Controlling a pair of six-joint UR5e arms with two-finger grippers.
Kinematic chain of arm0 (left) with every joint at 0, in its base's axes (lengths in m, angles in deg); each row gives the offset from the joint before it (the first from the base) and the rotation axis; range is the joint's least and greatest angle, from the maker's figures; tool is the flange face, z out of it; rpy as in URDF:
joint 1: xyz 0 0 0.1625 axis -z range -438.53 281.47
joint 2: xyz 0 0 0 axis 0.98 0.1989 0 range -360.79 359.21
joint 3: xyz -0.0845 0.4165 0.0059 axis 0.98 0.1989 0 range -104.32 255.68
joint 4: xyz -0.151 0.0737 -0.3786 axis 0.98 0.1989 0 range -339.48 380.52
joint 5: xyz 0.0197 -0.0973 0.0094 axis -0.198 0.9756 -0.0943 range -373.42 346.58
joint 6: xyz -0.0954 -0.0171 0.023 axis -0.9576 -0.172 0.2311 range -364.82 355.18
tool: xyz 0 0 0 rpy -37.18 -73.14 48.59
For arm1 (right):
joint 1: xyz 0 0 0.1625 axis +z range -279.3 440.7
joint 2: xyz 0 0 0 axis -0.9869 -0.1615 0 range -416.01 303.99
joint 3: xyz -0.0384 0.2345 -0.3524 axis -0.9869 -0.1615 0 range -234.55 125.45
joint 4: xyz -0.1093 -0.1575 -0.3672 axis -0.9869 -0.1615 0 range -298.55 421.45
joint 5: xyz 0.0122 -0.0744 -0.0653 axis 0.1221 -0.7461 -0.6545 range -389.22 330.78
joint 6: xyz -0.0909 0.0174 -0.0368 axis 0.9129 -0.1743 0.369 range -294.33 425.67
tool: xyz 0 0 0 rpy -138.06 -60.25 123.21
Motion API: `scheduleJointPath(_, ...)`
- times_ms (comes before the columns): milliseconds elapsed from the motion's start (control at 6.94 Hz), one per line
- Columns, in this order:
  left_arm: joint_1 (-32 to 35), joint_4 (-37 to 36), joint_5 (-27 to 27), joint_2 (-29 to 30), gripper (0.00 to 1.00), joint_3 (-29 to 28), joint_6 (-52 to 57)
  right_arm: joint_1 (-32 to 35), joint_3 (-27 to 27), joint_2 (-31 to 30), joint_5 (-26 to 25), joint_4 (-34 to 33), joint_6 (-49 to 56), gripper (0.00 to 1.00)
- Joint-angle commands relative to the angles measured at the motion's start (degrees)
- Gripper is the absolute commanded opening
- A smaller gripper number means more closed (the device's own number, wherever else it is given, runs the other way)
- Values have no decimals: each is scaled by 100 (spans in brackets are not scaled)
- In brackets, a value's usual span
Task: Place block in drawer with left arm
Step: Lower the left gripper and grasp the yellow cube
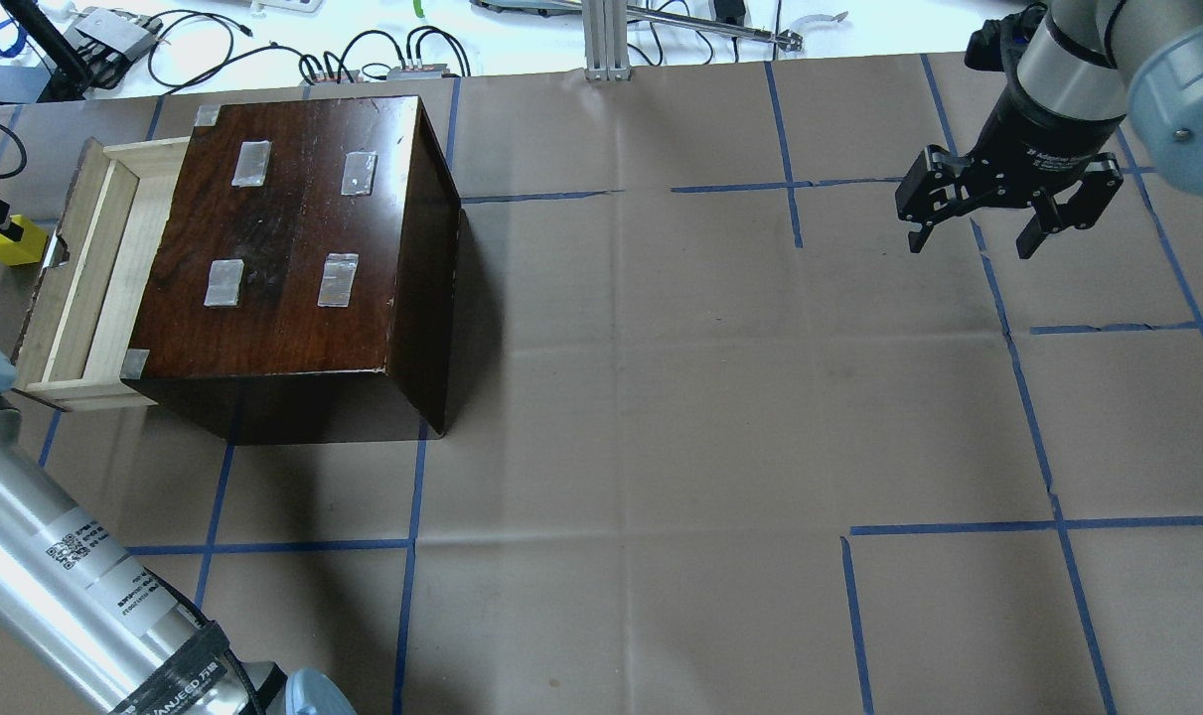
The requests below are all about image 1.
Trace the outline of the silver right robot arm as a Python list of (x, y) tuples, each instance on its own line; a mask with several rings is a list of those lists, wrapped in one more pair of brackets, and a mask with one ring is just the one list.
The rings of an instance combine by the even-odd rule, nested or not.
[(1032, 209), (1023, 259), (1094, 226), (1122, 185), (1106, 144), (1124, 122), (1171, 187), (1203, 196), (1203, 1), (1036, 1), (983, 23), (964, 61), (1005, 89), (968, 154), (929, 144), (900, 183), (911, 252), (982, 208)]

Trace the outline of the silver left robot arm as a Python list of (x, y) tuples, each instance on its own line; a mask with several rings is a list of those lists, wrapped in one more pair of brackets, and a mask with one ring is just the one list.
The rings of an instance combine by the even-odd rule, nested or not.
[(0, 351), (0, 625), (105, 714), (351, 714), (312, 668), (241, 661), (225, 631), (148, 571), (17, 445)]

